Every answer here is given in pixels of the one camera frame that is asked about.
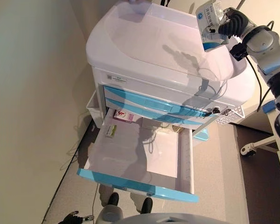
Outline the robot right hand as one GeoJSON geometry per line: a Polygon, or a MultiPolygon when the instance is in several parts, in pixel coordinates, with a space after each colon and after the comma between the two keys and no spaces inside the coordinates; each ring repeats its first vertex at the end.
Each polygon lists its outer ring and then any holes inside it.
{"type": "Polygon", "coordinates": [[[225,22],[219,26],[208,26],[206,31],[226,36],[240,37],[248,25],[248,18],[240,11],[230,7],[224,11],[225,22]]]}

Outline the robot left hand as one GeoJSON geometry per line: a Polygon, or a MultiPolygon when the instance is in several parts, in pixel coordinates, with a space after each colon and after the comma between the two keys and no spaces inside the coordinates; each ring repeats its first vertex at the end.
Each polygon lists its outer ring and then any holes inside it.
{"type": "Polygon", "coordinates": [[[86,224],[88,222],[92,222],[94,221],[94,215],[88,215],[88,216],[84,216],[84,217],[80,217],[79,215],[79,211],[73,211],[71,213],[69,213],[64,219],[63,221],[66,224],[86,224]]]}

